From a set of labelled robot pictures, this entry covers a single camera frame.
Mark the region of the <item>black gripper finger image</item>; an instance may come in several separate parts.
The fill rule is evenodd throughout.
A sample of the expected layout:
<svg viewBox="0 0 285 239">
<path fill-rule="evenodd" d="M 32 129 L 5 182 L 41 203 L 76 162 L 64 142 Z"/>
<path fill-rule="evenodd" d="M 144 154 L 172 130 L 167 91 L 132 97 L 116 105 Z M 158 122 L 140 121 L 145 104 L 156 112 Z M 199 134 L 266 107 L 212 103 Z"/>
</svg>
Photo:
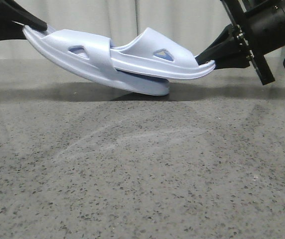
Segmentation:
<svg viewBox="0 0 285 239">
<path fill-rule="evenodd" d="M 0 8 L 0 41 L 3 40 L 26 40 L 22 31 L 23 25 L 15 23 L 19 15 L 15 10 Z"/>
<path fill-rule="evenodd" d="M 237 28 L 233 25 L 227 25 L 214 42 L 208 46 L 202 53 L 196 56 L 198 63 L 206 63 L 214 60 L 221 63 L 240 52 L 239 43 L 235 39 Z"/>
<path fill-rule="evenodd" d="M 229 68 L 247 68 L 250 66 L 251 51 L 249 49 L 235 52 L 226 49 L 214 49 L 212 59 L 215 61 L 215 70 Z"/>
<path fill-rule="evenodd" d="M 0 0 L 0 22 L 18 22 L 36 30 L 47 30 L 47 23 L 20 6 L 14 0 Z"/>
</svg>

